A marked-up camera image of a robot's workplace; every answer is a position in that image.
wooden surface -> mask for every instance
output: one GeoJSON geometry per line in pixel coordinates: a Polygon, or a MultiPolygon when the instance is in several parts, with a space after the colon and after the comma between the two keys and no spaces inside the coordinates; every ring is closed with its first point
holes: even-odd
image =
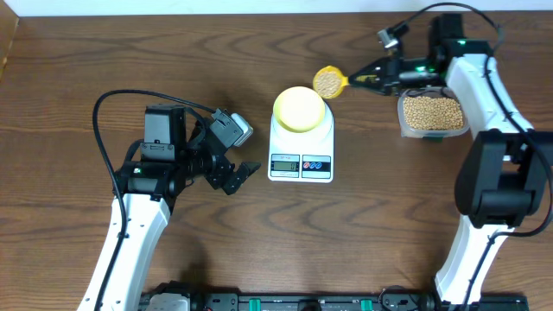
{"type": "MultiPolygon", "coordinates": [[[[110,218],[111,182],[91,126],[103,92],[143,88],[237,111],[253,137],[229,156],[263,168],[233,196],[199,180],[177,200],[146,289],[180,280],[266,292],[427,289],[458,224],[454,178],[469,135],[402,138],[397,99],[346,90],[331,101],[335,177],[328,185],[270,182],[271,106],[328,64],[353,73],[383,55],[376,32],[407,14],[25,18],[0,85],[0,308],[75,309],[110,218]]],[[[499,68],[513,100],[553,130],[553,13],[496,13],[507,43],[499,68]]],[[[426,53],[429,17],[406,45],[426,53]]],[[[493,38],[474,16],[467,34],[493,38]]],[[[100,126],[114,163],[143,137],[146,104],[119,96],[100,126]]],[[[543,217],[528,218],[524,228],[543,217]]],[[[551,230],[501,249],[486,292],[553,300],[551,230]]]]}

soybean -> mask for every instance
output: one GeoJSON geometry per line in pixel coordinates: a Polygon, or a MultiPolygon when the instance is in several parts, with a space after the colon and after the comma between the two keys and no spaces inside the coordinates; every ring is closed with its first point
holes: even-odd
{"type": "Polygon", "coordinates": [[[464,125],[461,107],[452,98],[405,98],[404,115],[416,130],[460,130],[464,125]]]}

plastic container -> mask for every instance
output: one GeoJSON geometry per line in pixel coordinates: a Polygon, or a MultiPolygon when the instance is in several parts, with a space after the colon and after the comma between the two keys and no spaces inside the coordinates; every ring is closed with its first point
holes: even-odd
{"type": "Polygon", "coordinates": [[[445,98],[446,96],[442,95],[442,92],[447,95],[447,97],[457,100],[457,97],[449,90],[448,88],[441,87],[428,87],[424,90],[407,90],[399,98],[397,102],[397,116],[399,117],[399,126],[401,127],[401,136],[402,137],[412,137],[412,138],[424,138],[424,137],[433,137],[433,138],[444,138],[459,136],[465,134],[468,131],[468,122],[465,112],[461,109],[463,114],[463,128],[459,130],[417,130],[413,129],[405,121],[404,114],[404,100],[407,98],[407,94],[411,96],[413,94],[423,93],[421,96],[427,96],[430,98],[445,98]]]}

green connector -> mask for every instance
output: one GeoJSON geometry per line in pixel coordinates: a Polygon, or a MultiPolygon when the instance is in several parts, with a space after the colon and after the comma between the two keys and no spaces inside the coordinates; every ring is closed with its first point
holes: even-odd
{"type": "Polygon", "coordinates": [[[372,308],[372,300],[370,299],[363,299],[361,301],[361,311],[372,311],[374,310],[372,308]]]}
{"type": "Polygon", "coordinates": [[[261,311],[261,299],[250,299],[250,311],[261,311]]]}

yellow measuring cup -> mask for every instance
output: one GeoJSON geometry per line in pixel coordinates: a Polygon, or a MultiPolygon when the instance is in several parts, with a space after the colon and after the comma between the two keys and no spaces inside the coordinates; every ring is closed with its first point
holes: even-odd
{"type": "Polygon", "coordinates": [[[322,68],[313,78],[313,89],[322,98],[337,98],[344,90],[344,86],[349,86],[349,81],[340,69],[334,66],[322,68]]]}

